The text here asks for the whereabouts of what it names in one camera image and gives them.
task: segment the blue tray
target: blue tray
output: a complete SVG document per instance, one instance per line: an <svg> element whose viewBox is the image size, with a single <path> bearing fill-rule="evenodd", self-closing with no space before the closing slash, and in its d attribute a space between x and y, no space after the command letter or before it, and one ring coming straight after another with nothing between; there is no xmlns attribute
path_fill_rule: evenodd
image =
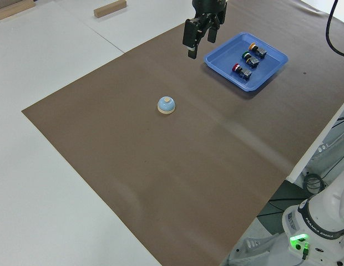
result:
<svg viewBox="0 0 344 266"><path fill-rule="evenodd" d="M251 43L256 43L259 47L267 50L266 57L258 58L260 63L257 68L253 69L241 57L249 49ZM204 57L204 62L242 90L254 91L287 63L288 57L252 34L241 32L207 54ZM249 80L242 79L238 73L232 71L232 67L236 63L239 63L242 68L252 71Z"/></svg>

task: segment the wooden block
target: wooden block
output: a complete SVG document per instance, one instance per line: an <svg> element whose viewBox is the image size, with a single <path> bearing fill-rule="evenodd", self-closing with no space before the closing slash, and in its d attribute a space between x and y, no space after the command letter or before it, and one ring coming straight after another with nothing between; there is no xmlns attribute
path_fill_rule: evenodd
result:
<svg viewBox="0 0 344 266"><path fill-rule="evenodd" d="M111 14L115 11L121 10L123 8L127 7L126 0L118 0L114 3L107 4L104 7L100 7L94 10L94 16L96 18L101 18L105 15Z"/></svg>
<svg viewBox="0 0 344 266"><path fill-rule="evenodd" d="M15 4L11 4L8 7L0 9L0 19L8 18L21 11L27 10L35 6L34 0L23 0Z"/></svg>

